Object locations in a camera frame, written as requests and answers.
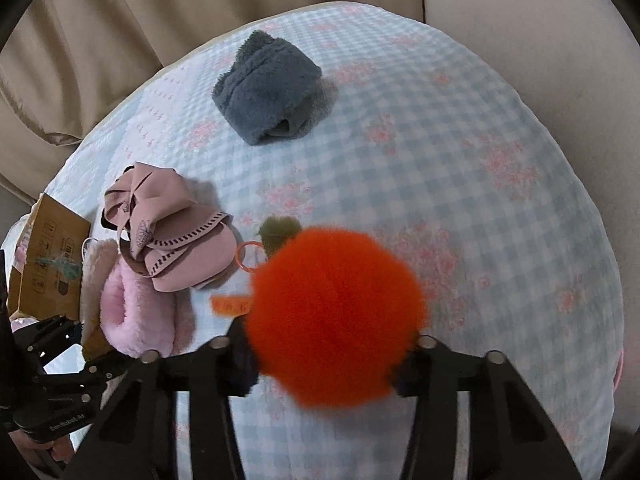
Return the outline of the orange fluffy pompom keychain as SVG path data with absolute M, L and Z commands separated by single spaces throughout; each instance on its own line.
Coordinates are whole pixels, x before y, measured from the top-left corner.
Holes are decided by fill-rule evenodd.
M 351 408 L 392 392 L 393 374 L 428 320 L 418 278 L 375 238 L 269 217 L 266 258 L 246 295 L 211 296 L 242 316 L 262 374 L 304 408 Z

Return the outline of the pink fluffy slipper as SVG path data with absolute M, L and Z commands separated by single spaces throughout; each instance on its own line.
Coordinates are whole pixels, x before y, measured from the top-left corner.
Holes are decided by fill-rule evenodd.
M 195 330 L 186 292 L 158 292 L 131 270 L 114 240 L 95 238 L 82 246 L 79 318 L 87 361 L 111 350 L 133 358 L 146 350 L 173 356 L 190 346 Z

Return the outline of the cardboard box with pink lining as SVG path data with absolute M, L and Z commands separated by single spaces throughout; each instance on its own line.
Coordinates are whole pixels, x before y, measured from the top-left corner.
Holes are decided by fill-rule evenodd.
M 82 244 L 91 223 L 47 194 L 15 244 L 9 278 L 11 318 L 79 318 Z

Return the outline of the beige curtain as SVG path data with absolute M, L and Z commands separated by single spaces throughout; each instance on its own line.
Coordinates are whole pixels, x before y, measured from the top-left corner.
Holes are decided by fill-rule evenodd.
M 422 20 L 424 0 L 32 0 L 1 50 L 1 183 L 33 200 L 91 129 L 192 49 L 327 1 Z

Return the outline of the grey fluffy folded cloth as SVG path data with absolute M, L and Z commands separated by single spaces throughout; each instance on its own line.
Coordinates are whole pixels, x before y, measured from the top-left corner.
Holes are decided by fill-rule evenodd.
M 255 30 L 219 76 L 212 99 L 240 138 L 257 145 L 299 134 L 321 78 L 321 67 L 294 44 Z

